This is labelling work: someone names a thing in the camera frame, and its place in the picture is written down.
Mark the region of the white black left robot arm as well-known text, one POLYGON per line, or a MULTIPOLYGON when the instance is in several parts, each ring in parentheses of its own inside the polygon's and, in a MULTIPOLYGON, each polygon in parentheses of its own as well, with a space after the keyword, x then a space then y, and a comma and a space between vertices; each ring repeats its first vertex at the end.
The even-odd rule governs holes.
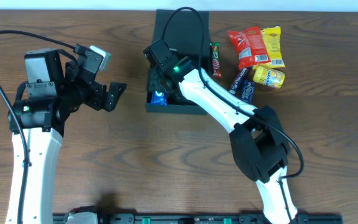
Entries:
POLYGON ((110 53, 92 45, 28 51, 28 80, 19 85, 8 114, 14 168, 6 223, 52 223, 55 169, 65 121, 82 104, 99 111, 115 109, 126 84, 96 82, 110 53))

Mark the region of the black box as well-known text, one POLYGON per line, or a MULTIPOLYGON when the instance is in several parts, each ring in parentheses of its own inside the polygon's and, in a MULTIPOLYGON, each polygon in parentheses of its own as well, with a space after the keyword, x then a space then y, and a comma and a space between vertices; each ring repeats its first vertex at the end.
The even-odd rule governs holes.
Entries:
MULTIPOLYGON (((207 74, 211 73, 208 11, 200 11, 196 15, 189 10, 176 14, 172 10, 156 10, 152 42, 158 39, 163 39, 179 60, 189 57, 194 65, 197 64, 199 52, 202 50, 201 67, 207 74)), ((148 113, 206 114, 204 109, 184 96, 179 99, 168 96, 167 106, 150 105, 152 94, 153 91, 147 90, 145 109, 148 113)))

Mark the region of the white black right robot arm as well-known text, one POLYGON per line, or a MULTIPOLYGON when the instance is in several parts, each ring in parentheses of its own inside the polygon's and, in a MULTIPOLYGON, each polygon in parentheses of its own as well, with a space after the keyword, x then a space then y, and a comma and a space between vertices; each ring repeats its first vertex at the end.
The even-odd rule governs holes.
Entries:
POLYGON ((172 82, 229 133, 234 161, 257 184, 265 218, 270 223, 294 223, 298 210, 287 184, 290 140, 274 110, 259 110, 237 99, 189 57, 146 57, 161 80, 172 82))

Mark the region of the red snack bag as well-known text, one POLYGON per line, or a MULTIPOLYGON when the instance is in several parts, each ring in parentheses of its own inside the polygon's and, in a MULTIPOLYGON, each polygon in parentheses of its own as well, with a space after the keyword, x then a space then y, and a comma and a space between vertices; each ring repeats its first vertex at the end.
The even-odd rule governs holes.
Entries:
POLYGON ((242 31, 229 30, 227 34, 238 53, 239 68, 271 62, 260 27, 254 26, 242 31))

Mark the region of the blue Oreo cookie pack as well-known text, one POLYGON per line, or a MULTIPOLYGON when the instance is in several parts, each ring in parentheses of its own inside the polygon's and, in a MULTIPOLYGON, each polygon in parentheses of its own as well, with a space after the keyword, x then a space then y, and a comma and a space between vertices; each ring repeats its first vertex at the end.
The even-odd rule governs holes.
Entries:
POLYGON ((167 106, 168 95, 161 91, 154 91, 151 97, 150 105, 167 106))

